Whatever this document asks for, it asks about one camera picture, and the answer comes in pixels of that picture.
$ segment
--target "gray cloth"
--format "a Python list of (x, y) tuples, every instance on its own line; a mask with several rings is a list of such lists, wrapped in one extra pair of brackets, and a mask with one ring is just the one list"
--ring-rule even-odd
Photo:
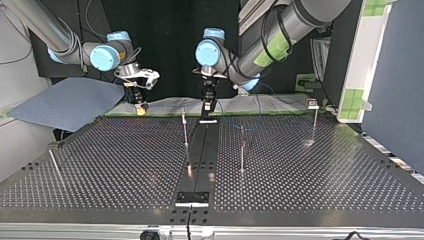
[(112, 109), (122, 86), (89, 78), (68, 78), (14, 108), (9, 117), (75, 132)]
[[(307, 98), (308, 96), (306, 94), (258, 95), (257, 97), (255, 95), (236, 96), (231, 99), (220, 99), (214, 114), (259, 114), (259, 111), (263, 114), (294, 113), (307, 110), (305, 105)], [(167, 98), (149, 103), (150, 108), (147, 110), (146, 116), (179, 115), (181, 114), (181, 108), (184, 108), (187, 114), (200, 115), (202, 104), (202, 101), (199, 99)], [(120, 104), (107, 113), (107, 115), (135, 114), (135, 108), (128, 103)]]
[(424, 173), (424, 1), (393, 4), (363, 129)]

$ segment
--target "metal pin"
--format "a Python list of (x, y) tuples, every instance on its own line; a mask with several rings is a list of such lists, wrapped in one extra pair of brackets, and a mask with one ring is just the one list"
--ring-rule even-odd
[(314, 128), (317, 126), (318, 110), (319, 110), (318, 108), (315, 110)]
[(241, 172), (244, 172), (244, 147), (245, 147), (245, 136), (244, 136), (244, 127), (241, 126), (241, 151), (240, 151), (240, 159), (241, 159)]
[(187, 138), (187, 120), (185, 118), (185, 109), (181, 109), (181, 117), (183, 121), (183, 127), (184, 127), (184, 145), (186, 148), (188, 147), (188, 138)]
[(54, 168), (56, 169), (56, 171), (60, 172), (59, 166), (57, 165), (57, 162), (56, 162), (56, 158), (54, 157), (53, 151), (51, 149), (49, 149), (49, 154), (50, 154), (50, 158), (53, 161)]

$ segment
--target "black center rail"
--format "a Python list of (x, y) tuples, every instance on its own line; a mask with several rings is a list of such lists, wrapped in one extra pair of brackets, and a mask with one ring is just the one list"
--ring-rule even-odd
[(0, 183), (0, 223), (424, 228), (424, 186), (331, 117), (187, 126), (188, 154), (179, 118), (100, 118)]

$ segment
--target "green label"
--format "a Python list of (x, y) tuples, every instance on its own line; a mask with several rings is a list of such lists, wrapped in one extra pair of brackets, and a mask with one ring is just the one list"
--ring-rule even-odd
[(383, 16), (384, 10), (388, 4), (387, 0), (366, 0), (365, 9), (362, 16), (373, 17)]
[(362, 110), (364, 90), (346, 89), (339, 117), (341, 119), (356, 120)]
[[(268, 43), (268, 51), (271, 55), (277, 59), (281, 60), (287, 57), (287, 50), (289, 49), (289, 43), (286, 41), (282, 32), (279, 32), (272, 40)], [(255, 59), (254, 63), (259, 67), (268, 67), (272, 63), (272, 59), (268, 57), (265, 50)]]

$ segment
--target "white panel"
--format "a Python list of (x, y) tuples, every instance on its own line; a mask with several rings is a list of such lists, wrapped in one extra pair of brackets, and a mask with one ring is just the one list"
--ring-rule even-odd
[(27, 35), (22, 23), (13, 13), (4, 9), (4, 6), (0, 5), (0, 8), (0, 181), (2, 181), (41, 155), (46, 150), (47, 144), (54, 139), (50, 128), (2, 116), (8, 108), (44, 91), (47, 83), (44, 78), (38, 77), (32, 53), (23, 61), (1, 64), (26, 56), (31, 45), (13, 28), (3, 13), (7, 14), (20, 32)]
[[(15, 26), (25, 33), (21, 22), (7, 9), (2, 9)], [(0, 63), (24, 57), (30, 44), (10, 25), (0, 11)], [(23, 61), (0, 64), (0, 109), (22, 102), (47, 88), (46, 80), (38, 77), (33, 54)]]
[(12, 120), (0, 127), (0, 182), (46, 151), (51, 128)]

